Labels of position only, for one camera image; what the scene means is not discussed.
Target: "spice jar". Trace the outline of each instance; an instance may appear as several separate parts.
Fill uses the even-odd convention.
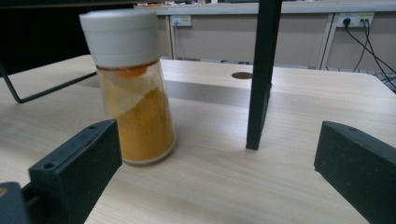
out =
[[[79,17],[100,77],[106,116],[118,122],[122,159],[146,165],[166,157],[176,134],[159,60],[156,14],[112,9]]]

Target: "black metal bar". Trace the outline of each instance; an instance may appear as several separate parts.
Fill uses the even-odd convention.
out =
[[[258,149],[268,107],[282,0],[261,0],[247,125],[247,148]]]
[[[396,148],[355,128],[322,124],[315,170],[370,223],[396,223]]]
[[[60,90],[60,89],[63,89],[63,88],[65,88],[65,87],[68,87],[68,86],[70,86],[70,85],[73,85],[73,84],[75,84],[75,83],[78,83],[78,82],[80,82],[80,81],[82,81],[82,80],[85,80],[85,79],[87,79],[87,78],[89,78],[89,77],[93,77],[93,76],[96,75],[96,72],[90,73],[90,74],[85,75],[85,76],[83,76],[83,77],[75,78],[75,79],[70,80],[70,81],[67,81],[67,82],[65,82],[65,83],[63,83],[63,84],[61,84],[61,85],[52,87],[52,88],[47,89],[47,90],[45,90],[45,91],[38,92],[38,93],[36,93],[36,94],[33,94],[33,95],[31,95],[31,96],[28,96],[28,97],[25,97],[25,98],[22,98],[22,99],[21,99],[20,96],[17,94],[17,91],[15,90],[14,85],[12,85],[11,80],[9,80],[7,71],[6,71],[6,69],[4,68],[4,66],[2,65],[1,62],[0,62],[0,75],[1,75],[1,77],[4,79],[4,81],[6,82],[8,88],[9,88],[9,91],[11,91],[11,94],[12,94],[12,96],[14,97],[15,101],[16,101],[17,103],[19,103],[19,104],[23,104],[23,103],[32,101],[32,100],[34,100],[34,99],[37,99],[37,98],[39,98],[39,97],[45,96],[45,95],[47,95],[47,94],[50,94],[50,93],[52,93],[52,92],[58,91],[58,90]]]

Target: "desk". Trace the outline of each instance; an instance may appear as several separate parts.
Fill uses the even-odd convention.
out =
[[[260,149],[245,149],[250,65],[162,61],[177,130],[161,163],[123,164],[87,223],[366,223],[314,171],[323,120],[396,146],[396,96],[375,77],[275,68]],[[89,56],[11,76],[21,95],[94,70]],[[0,182],[105,119],[98,78],[17,105],[0,82]]]

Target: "white cap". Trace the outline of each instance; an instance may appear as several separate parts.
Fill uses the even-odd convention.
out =
[[[96,65],[135,66],[159,56],[158,20],[150,10],[112,9],[79,15],[88,48]]]

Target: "electrical outlet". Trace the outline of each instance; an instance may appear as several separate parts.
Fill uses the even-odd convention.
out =
[[[345,27],[344,19],[350,18],[348,27],[364,27],[363,21],[367,20],[369,23],[366,26],[371,26],[374,12],[357,12],[357,13],[340,13],[337,27]]]
[[[190,15],[171,16],[172,26],[191,26]]]

